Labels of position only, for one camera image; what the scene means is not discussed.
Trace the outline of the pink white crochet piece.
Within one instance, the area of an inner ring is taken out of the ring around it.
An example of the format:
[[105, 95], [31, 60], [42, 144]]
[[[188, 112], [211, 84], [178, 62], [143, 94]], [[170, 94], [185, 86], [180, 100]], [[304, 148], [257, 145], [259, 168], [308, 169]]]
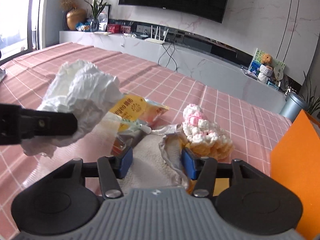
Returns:
[[200, 157], [222, 160], [234, 150], [227, 132], [217, 123], [208, 120], [198, 105], [189, 104], [185, 107], [182, 127], [188, 139], [188, 147]]

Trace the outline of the yellow snack packet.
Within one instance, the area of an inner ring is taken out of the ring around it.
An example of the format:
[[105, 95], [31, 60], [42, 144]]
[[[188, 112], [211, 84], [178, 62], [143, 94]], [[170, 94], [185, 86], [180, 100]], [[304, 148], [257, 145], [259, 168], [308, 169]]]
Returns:
[[121, 117], [112, 151], [120, 154], [127, 146], [135, 147], [142, 136], [151, 133], [151, 126], [168, 110], [169, 107], [161, 103], [125, 93], [110, 110]]

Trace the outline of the white paper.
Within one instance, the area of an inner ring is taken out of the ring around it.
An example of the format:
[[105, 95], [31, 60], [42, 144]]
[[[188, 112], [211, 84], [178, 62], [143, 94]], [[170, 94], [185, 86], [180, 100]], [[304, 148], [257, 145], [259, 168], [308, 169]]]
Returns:
[[73, 135], [36, 136], [23, 140], [27, 156], [52, 157], [58, 147], [66, 147], [92, 132], [106, 113], [123, 98], [116, 76], [102, 72], [95, 64], [77, 60], [64, 63], [49, 85], [39, 111], [72, 113], [78, 121]]

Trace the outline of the pink checkered tablecloth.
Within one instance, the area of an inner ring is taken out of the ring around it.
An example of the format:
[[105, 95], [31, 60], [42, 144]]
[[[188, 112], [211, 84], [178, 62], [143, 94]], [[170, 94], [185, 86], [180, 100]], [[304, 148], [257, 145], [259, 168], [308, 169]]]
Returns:
[[[152, 117], [166, 122], [182, 121], [182, 107], [187, 103], [200, 104], [203, 111], [208, 114], [210, 120], [213, 120], [213, 114], [218, 119], [218, 124], [224, 125], [227, 121], [230, 126], [225, 127], [227, 132], [231, 132], [231, 128], [236, 124], [240, 127], [243, 124], [244, 133], [252, 131], [252, 135], [257, 136], [259, 140], [250, 140], [246, 138], [246, 143], [250, 145], [256, 144], [261, 150], [268, 150], [266, 142], [276, 143], [278, 135], [286, 132], [290, 122], [279, 115], [270, 113], [267, 110], [250, 105], [244, 101], [236, 99], [222, 92], [201, 84], [198, 81], [191, 80], [182, 74], [174, 73], [168, 69], [158, 67], [155, 63], [139, 59], [127, 54], [116, 53], [112, 51], [104, 51], [88, 46], [81, 46], [74, 43], [65, 43], [53, 46], [44, 51], [31, 53], [25, 57], [17, 58], [5, 64], [4, 69], [7, 77], [1, 85], [1, 103], [16, 103], [17, 105], [28, 108], [36, 108], [41, 103], [42, 95], [45, 94], [50, 81], [54, 78], [54, 74], [59, 70], [60, 65], [66, 61], [72, 62], [76, 60], [76, 56], [89, 56], [88, 61], [96, 63], [98, 67], [111, 74], [119, 74], [121, 81], [120, 88], [122, 92], [128, 92], [128, 88], [133, 88], [133, 94], [124, 94], [119, 103], [116, 103], [112, 109], [115, 114], [123, 115], [126, 118], [136, 115], [141, 117]], [[148, 102], [143, 96], [156, 96], [156, 102]], [[1, 185], [1, 205], [8, 204], [13, 200], [14, 192], [18, 192], [18, 187], [27, 179], [27, 175], [31, 174], [31, 170], [36, 167], [36, 157], [28, 158], [22, 153], [19, 146], [3, 146], [1, 151], [8, 153], [1, 161], [1, 176], [7, 178], [9, 184]], [[13, 165], [13, 171], [5, 170], [4, 164], [6, 160]], [[216, 211], [212, 211], [215, 215], [212, 224], [212, 235], [208, 228], [200, 229], [200, 224], [195, 229], [200, 232], [209, 233], [209, 237], [203, 239], [300, 239], [299, 235], [293, 230], [270, 236], [250, 235], [246, 232], [233, 228], [225, 223]], [[107, 228], [111, 222], [107, 222], [106, 217], [97, 218], [101, 220], [101, 228], [98, 224], [86, 225], [81, 230], [76, 230], [74, 234], [67, 233], [61, 236], [36, 236], [26, 232], [18, 234], [15, 239], [118, 239], [116, 237], [107, 237]]]

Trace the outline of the white tv cabinet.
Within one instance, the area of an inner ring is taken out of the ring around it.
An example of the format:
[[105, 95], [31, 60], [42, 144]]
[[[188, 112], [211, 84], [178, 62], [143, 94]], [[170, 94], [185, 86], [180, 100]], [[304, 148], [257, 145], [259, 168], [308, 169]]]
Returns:
[[279, 113], [285, 104], [283, 93], [245, 75], [239, 65], [172, 43], [159, 45], [121, 34], [79, 31], [61, 31], [59, 41], [119, 51], [149, 60], [273, 113]]

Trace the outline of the orange cardboard box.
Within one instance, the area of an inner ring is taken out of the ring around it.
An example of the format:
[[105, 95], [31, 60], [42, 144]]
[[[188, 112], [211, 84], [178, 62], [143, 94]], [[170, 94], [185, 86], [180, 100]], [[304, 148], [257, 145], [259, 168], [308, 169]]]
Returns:
[[319, 236], [319, 122], [306, 111], [276, 144], [270, 156], [271, 178], [301, 200], [303, 214], [297, 231], [305, 239]]

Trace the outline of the colourful picture card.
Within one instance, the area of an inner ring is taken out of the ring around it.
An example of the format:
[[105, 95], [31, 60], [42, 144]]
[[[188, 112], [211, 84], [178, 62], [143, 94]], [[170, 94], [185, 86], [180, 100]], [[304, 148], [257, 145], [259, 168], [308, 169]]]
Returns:
[[[257, 79], [259, 74], [259, 67], [261, 65], [260, 58], [264, 53], [266, 52], [257, 48], [251, 64], [249, 65], [249, 71], [254, 74]], [[284, 77], [284, 69], [286, 67], [286, 64], [272, 57], [272, 63], [270, 64], [270, 66], [273, 68], [273, 73], [268, 79], [268, 82], [265, 84], [268, 86], [280, 87], [281, 81]]]

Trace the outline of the teddy bear in pot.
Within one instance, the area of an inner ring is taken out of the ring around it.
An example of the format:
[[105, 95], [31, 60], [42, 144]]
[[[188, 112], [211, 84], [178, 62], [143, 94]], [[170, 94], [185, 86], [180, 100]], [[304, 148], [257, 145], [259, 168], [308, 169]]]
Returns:
[[264, 53], [260, 58], [260, 63], [258, 80], [262, 83], [267, 83], [273, 73], [273, 68], [270, 66], [272, 63], [272, 56]]

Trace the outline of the silver trash bin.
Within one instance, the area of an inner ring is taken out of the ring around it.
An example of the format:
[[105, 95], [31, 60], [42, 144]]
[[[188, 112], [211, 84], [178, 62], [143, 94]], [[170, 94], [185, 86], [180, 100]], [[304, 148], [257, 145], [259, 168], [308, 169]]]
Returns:
[[294, 92], [287, 94], [285, 101], [280, 115], [288, 118], [291, 122], [294, 122], [301, 110], [308, 110], [308, 104]]

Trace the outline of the white wifi router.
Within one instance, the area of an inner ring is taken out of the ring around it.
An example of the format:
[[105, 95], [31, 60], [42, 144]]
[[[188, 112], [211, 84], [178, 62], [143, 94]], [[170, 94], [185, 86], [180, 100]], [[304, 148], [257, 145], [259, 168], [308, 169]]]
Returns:
[[146, 42], [155, 43], [159, 45], [165, 44], [165, 39], [169, 29], [161, 29], [160, 26], [157, 26], [156, 29], [153, 26], [150, 27], [150, 35], [145, 39]]

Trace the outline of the golden vase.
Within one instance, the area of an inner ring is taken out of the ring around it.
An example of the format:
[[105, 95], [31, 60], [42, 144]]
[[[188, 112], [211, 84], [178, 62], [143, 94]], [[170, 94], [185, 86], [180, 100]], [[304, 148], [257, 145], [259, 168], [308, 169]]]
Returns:
[[87, 12], [85, 9], [72, 9], [66, 16], [68, 28], [70, 30], [76, 30], [76, 25], [85, 22], [86, 18]]

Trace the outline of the tall leafy floor plant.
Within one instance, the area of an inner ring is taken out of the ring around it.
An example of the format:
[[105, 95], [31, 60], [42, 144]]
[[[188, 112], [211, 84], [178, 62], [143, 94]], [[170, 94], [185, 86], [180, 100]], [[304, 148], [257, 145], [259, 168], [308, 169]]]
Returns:
[[313, 113], [319, 110], [319, 105], [320, 105], [319, 96], [316, 97], [317, 86], [313, 88], [311, 79], [307, 77], [305, 72], [303, 72], [303, 74], [306, 81], [307, 95], [306, 95], [306, 98], [304, 96], [302, 96], [302, 98], [307, 104], [307, 112], [310, 115], [313, 115]]

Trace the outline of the green potted plant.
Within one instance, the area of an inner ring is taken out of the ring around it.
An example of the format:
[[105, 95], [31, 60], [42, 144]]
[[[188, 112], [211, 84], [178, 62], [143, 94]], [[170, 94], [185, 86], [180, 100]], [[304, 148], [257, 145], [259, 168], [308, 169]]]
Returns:
[[93, 0], [92, 3], [85, 0], [85, 2], [90, 6], [92, 12], [92, 19], [90, 21], [90, 31], [96, 32], [99, 29], [99, 15], [103, 12], [105, 7], [108, 5], [106, 0]]

